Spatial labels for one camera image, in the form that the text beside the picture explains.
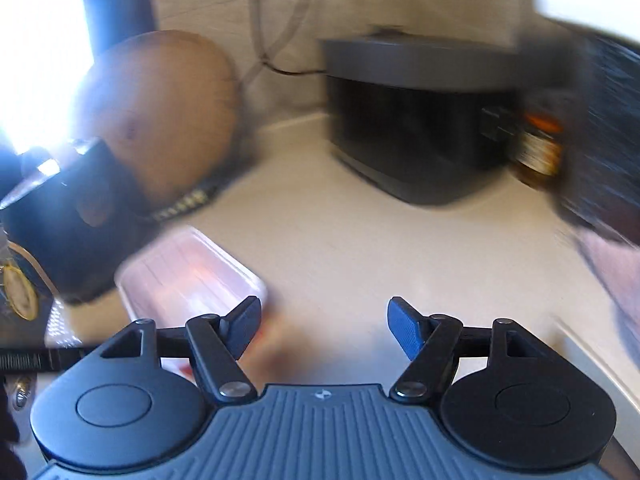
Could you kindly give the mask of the black square appliance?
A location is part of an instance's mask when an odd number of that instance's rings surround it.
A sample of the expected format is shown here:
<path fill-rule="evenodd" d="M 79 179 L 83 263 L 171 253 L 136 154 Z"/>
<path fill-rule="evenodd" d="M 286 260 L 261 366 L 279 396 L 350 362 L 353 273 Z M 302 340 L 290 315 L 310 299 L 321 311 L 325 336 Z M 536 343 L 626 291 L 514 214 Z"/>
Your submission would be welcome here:
<path fill-rule="evenodd" d="M 322 40 L 329 140 L 349 169 L 403 202 L 442 206 L 509 162 L 524 56 L 382 28 Z"/>

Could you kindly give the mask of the orange lid sauce jar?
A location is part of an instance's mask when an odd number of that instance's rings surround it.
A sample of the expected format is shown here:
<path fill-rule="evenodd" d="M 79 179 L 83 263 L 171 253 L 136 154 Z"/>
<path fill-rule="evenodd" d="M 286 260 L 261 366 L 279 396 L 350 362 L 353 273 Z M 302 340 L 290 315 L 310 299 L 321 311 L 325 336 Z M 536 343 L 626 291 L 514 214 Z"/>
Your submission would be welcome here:
<path fill-rule="evenodd" d="M 518 121 L 511 169 L 530 188 L 550 190 L 560 175 L 565 128 L 548 112 L 524 110 Z"/>

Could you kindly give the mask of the pink striped cloth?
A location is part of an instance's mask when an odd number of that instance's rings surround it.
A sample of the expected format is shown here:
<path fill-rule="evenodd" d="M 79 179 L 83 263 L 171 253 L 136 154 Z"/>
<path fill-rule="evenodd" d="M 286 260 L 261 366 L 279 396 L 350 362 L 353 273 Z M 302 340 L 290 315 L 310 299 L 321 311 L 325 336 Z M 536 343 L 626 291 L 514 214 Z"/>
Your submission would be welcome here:
<path fill-rule="evenodd" d="M 589 269 L 610 296 L 623 345 L 639 365 L 639 247 L 578 229 L 577 246 Z"/>

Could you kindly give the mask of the red white rectangular tray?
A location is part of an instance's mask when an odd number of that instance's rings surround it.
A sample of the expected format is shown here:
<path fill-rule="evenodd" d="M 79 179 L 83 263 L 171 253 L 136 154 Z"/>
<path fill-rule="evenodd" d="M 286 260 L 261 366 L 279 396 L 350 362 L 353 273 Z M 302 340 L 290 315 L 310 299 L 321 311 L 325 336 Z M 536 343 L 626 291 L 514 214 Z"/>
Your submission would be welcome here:
<path fill-rule="evenodd" d="M 192 226 L 167 231 L 124 261 L 115 285 L 129 317 L 150 318 L 158 328 L 226 315 L 248 296 L 268 304 L 264 281 Z"/>

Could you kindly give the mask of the round wooden cutting board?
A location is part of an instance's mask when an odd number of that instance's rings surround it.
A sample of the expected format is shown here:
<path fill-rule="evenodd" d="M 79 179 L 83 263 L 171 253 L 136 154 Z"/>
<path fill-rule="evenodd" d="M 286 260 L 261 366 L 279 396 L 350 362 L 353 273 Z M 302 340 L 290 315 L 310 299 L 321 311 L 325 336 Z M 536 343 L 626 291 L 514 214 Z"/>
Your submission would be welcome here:
<path fill-rule="evenodd" d="M 230 55 L 193 32 L 160 30 L 96 58 L 76 94 L 70 133 L 104 140 L 160 209 L 231 162 L 240 123 Z"/>

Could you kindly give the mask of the black textured bag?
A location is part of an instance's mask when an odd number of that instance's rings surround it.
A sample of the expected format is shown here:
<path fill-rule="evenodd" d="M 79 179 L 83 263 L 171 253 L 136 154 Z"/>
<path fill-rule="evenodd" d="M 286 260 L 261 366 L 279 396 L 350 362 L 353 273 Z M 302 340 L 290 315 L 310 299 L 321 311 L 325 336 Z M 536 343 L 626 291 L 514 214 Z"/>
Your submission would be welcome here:
<path fill-rule="evenodd" d="M 554 206 L 572 226 L 639 241 L 639 45 L 536 18 L 518 37 L 528 102 L 565 126 Z"/>

